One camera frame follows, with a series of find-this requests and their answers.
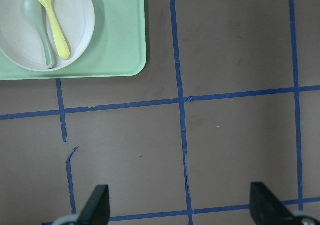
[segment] fork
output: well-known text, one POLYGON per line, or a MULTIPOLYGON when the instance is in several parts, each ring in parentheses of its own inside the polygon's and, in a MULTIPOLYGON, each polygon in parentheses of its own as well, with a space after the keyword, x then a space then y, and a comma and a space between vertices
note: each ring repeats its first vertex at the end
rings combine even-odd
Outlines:
POLYGON ((56 14, 52 6, 52 0, 38 0, 42 6, 44 6, 46 13, 49 17, 51 30, 53 34, 56 50, 62 59, 68 59, 70 57, 70 50, 65 39, 65 36, 61 30, 56 14))

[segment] blue tape line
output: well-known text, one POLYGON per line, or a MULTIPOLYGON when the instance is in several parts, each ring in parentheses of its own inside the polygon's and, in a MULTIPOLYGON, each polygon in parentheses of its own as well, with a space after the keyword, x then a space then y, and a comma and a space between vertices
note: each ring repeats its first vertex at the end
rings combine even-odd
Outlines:
POLYGON ((295 88, 294 103, 295 103, 298 199, 299 199, 299 210, 303 211, 304 209, 303 174, 302 174, 303 164, 302 164, 300 88, 299 88, 299 67, 298 67, 298 49, 297 49, 297 34, 296 34, 295 0, 289 0, 289 8, 290 8, 293 78, 294 78, 294 88, 295 88))
POLYGON ((194 210, 194 214, 209 214, 209 213, 218 213, 218 212, 230 212, 238 210, 248 210, 250 205, 236 205, 236 206, 222 206, 214 208, 204 208, 194 210))
POLYGON ((180 66, 180 50, 179 50, 179 39, 178 39, 178 24, 177 24, 177 11, 176 11, 176 0, 170 0, 171 10, 171 23, 172 23, 172 38, 173 38, 173 49, 174 49, 174 62, 176 72, 176 83, 179 95, 179 108, 180 108, 180 129, 182 139, 182 151, 183 151, 183 168, 184 168, 184 181, 185 181, 185 195, 186 195, 186 206, 188 210, 189 225, 193 225, 193 210, 192 201, 190 195, 189 178, 188 178, 188 144, 187 144, 187 130, 186 130, 186 111, 185 111, 185 100, 184 100, 184 89, 181 76, 180 66))
POLYGON ((71 171, 71 158, 75 154, 79 147, 75 147, 72 151, 72 153, 69 155, 65 162, 66 166, 66 175, 68 178, 69 183, 69 193, 70 193, 70 205, 71 205, 71 213, 77 214, 77 208, 76 208, 76 200, 75 200, 75 193, 74 193, 74 182, 72 178, 72 171, 71 171))
POLYGON ((130 215, 130 216, 115 216, 110 218, 110 222, 186 216, 188 214, 189 214, 188 211, 170 211, 170 212, 157 212, 157 213, 149 213, 149 214, 130 215))
POLYGON ((55 83, 56 83, 56 91, 58 95, 58 103, 59 103, 59 111, 60 111, 62 140, 66 143, 67 142, 66 114, 65 114, 64 98, 62 95, 61 79, 56 79, 55 83))
POLYGON ((24 119, 24 118, 36 118, 36 117, 46 117, 46 116, 56 116, 59 115, 60 111, 34 111, 34 112, 23 112, 16 114, 6 114, 0 115, 1 120, 11 120, 11 119, 24 119))
POLYGON ((283 201, 283 205, 288 206, 288 205, 296 205, 299 204, 299 200, 288 200, 288 201, 283 201))
POLYGON ((234 93, 223 93, 214 95, 204 95, 204 96, 190 96, 185 97, 185 102, 195 102, 195 101, 208 101, 208 100, 220 100, 220 99, 234 99, 234 98, 244 98, 244 97, 254 97, 254 96, 265 96, 273 94, 288 94, 294 93, 295 88, 279 88, 279 89, 268 89, 268 90, 258 90, 258 91, 243 91, 234 93))
POLYGON ((122 104, 100 105, 100 106, 95 106, 95 107, 66 108, 64 110, 64 112, 66 114, 86 113, 86 112, 94 112, 94 111, 140 108, 140 107, 150 107, 150 106, 178 104, 178 103, 179 103, 179 99, 175 98, 175 99, 165 99, 165 100, 154 100, 154 101, 129 102, 129 103, 122 103, 122 104))
POLYGON ((318 91, 318 90, 320 90, 320 85, 300 87, 300 92, 310 92, 310 91, 318 91))
POLYGON ((305 199, 303 199, 303 202, 304 202, 305 204, 309 204, 309 203, 319 203, 319 202, 320 202, 320 197, 305 198, 305 199))
POLYGON ((304 209, 303 193, 303 164, 302 164, 302 139, 301 139, 301 115, 300 115, 300 94, 294 94, 295 103, 295 133, 296 133, 296 159, 297 159, 297 177, 298 177, 298 199, 299 210, 304 209))
POLYGON ((294 87, 299 88, 295 0, 289 0, 294 87))
MULTIPOLYGON (((318 203, 320 202, 320 197, 306 198, 304 203, 318 203)), ((286 200, 282 201, 285 206, 299 204, 299 200, 286 200)), ((193 210, 193 214, 210 214, 210 213, 220 213, 220 212, 231 212, 231 211, 241 211, 249 210, 250 205, 234 205, 234 206, 221 206, 212 208, 203 208, 193 210)), ((110 222, 120 222, 120 221, 130 221, 130 220, 140 220, 140 219, 156 219, 156 218, 167 218, 167 217, 177 217, 177 216, 188 216, 190 212, 188 210, 184 211, 168 211, 168 212, 156 212, 147 214, 137 214, 128 216, 114 216, 110 218, 110 222)), ((51 225, 52 223, 43 223, 43 225, 51 225)))
MULTIPOLYGON (((310 92, 310 91, 320 91, 320 85, 315 86, 302 86, 299 88, 300 92, 310 92)), ((234 93, 223 93, 223 94, 212 94, 203 96, 189 96, 185 97, 183 101, 185 103, 195 102, 195 101, 210 101, 210 100, 220 100, 220 99, 233 99, 233 98, 245 98, 254 96, 265 96, 272 94, 287 94, 294 93, 296 89, 294 87, 289 88, 279 88, 279 89, 268 89, 268 90, 258 90, 258 91, 243 91, 234 93)), ((75 114, 75 113, 86 113, 94 111, 104 111, 104 110, 116 110, 116 109, 128 109, 128 108, 140 108, 140 107, 150 107, 159 105, 169 105, 180 103, 179 98, 174 99, 164 99, 164 100, 153 100, 153 101, 141 101, 141 102, 129 102, 129 103, 119 103, 119 104, 109 104, 109 105, 99 105, 95 107, 74 107, 65 108, 65 114, 75 114)), ((35 112, 23 112, 14 114, 0 115, 1 120, 12 120, 12 119, 24 119, 24 118, 36 118, 36 117, 46 117, 46 116, 56 116, 60 115, 59 110, 50 111, 35 111, 35 112)))

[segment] gray floor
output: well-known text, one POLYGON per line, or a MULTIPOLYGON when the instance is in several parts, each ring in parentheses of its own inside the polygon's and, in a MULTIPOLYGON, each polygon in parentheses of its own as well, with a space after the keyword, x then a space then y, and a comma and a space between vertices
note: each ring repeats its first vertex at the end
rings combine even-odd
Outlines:
POLYGON ((66 142, 56 80, 0 82, 0 224, 71 214, 77 147, 76 210, 109 184, 112 225, 253 225, 254 181, 320 217, 319 7, 148 0, 140 74, 61 80, 66 142))

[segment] spoon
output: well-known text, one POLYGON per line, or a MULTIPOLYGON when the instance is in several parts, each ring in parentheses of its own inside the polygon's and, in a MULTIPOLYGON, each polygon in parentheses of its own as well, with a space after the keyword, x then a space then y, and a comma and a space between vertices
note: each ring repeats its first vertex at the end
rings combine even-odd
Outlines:
POLYGON ((55 57, 45 30, 42 5, 38 0, 25 0, 23 8, 26 17, 40 35, 45 54, 45 66, 47 69, 52 69, 55 66, 55 57))

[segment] mint green tray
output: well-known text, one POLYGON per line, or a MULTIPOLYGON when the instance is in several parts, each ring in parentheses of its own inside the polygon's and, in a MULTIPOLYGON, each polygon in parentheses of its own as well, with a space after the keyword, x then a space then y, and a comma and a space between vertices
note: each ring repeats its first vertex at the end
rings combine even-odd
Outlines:
POLYGON ((92 2, 93 37, 77 61, 57 71, 37 72, 19 67, 0 51, 0 81, 125 77, 140 73, 147 60, 145 0, 92 2))

